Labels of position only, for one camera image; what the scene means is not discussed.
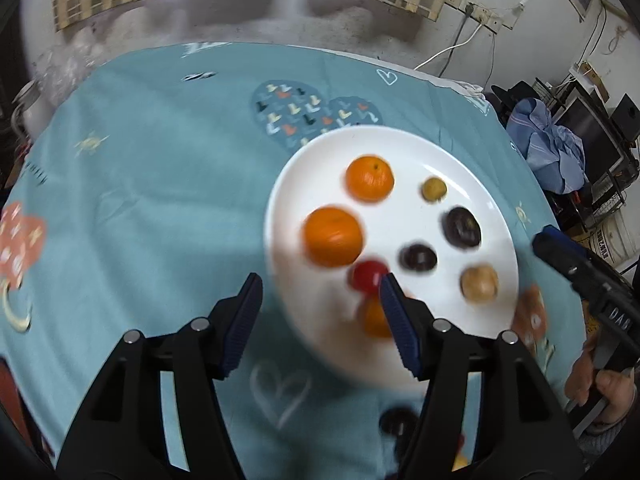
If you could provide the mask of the person's hand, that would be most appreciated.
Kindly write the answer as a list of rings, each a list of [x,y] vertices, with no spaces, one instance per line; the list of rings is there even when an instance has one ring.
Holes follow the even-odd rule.
[[[608,406],[596,418],[593,425],[598,429],[608,429],[621,422],[636,404],[637,387],[634,383],[634,371],[623,373],[612,370],[599,370],[593,363],[593,351],[599,334],[593,333],[582,346],[582,354],[574,363],[564,387],[567,399],[583,406],[589,398],[589,390],[596,385]]]

